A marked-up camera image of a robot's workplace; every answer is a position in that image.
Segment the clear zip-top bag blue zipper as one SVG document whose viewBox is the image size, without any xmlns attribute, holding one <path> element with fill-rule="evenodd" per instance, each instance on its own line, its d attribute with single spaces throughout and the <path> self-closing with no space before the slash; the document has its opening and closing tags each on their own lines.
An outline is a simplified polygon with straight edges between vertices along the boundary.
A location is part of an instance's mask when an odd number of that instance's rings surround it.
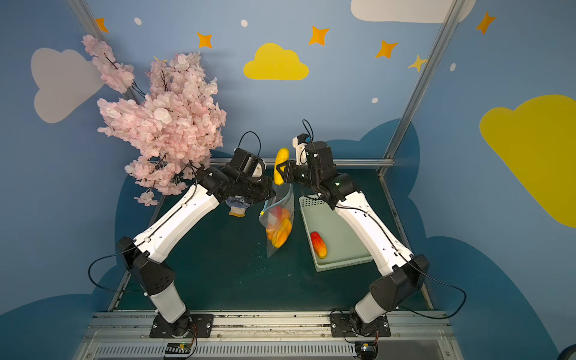
<svg viewBox="0 0 576 360">
<path fill-rule="evenodd" d="M 266 253 L 270 258 L 288 240 L 294 223 L 295 198 L 292 184 L 273 184 L 275 196 L 264 202 L 259 222 L 265 228 Z"/>
</svg>

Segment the red orange mango top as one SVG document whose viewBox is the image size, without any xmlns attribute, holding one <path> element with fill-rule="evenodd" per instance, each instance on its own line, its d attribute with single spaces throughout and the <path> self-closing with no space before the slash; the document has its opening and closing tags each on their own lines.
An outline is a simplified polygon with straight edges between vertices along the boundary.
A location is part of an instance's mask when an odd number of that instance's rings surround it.
<svg viewBox="0 0 576 360">
<path fill-rule="evenodd" d="M 278 222 L 282 222 L 284 219 L 291 219 L 292 212 L 283 206 L 273 206 L 269 210 L 269 214 Z"/>
</svg>

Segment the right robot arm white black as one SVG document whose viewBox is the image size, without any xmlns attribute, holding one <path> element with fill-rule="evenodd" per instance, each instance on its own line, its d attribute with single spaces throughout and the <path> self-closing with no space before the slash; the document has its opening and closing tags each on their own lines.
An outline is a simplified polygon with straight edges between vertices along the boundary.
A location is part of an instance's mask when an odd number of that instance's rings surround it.
<svg viewBox="0 0 576 360">
<path fill-rule="evenodd" d="M 310 188 L 346 221 L 373 258 L 381 277 L 371 283 L 362 300 L 350 310 L 355 326 L 366 326 L 393 311 L 421 290 L 429 261 L 403 245 L 380 220 L 353 178 L 339 172 L 326 142 L 303 142 L 300 155 L 290 158 L 282 148 L 274 161 L 276 185 L 296 183 Z"/>
</svg>

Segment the large orange mango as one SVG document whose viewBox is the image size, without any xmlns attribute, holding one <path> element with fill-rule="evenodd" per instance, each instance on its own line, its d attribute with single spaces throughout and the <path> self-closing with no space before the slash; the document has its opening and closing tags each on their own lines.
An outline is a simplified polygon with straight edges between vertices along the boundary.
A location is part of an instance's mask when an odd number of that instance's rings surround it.
<svg viewBox="0 0 576 360">
<path fill-rule="evenodd" d="M 292 228 L 293 224 L 290 218 L 285 218 L 266 228 L 267 239 L 274 248 L 280 248 L 288 239 Z"/>
</svg>

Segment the red yellow mango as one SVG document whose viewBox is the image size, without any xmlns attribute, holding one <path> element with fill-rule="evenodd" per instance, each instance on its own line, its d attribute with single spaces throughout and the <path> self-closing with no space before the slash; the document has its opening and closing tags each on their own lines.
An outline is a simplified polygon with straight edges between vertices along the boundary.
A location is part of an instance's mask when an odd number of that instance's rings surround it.
<svg viewBox="0 0 576 360">
<path fill-rule="evenodd" d="M 310 243 L 313 247 L 313 252 L 320 258 L 325 259 L 328 255 L 328 248 L 323 238 L 318 232 L 312 232 L 310 234 Z"/>
</svg>

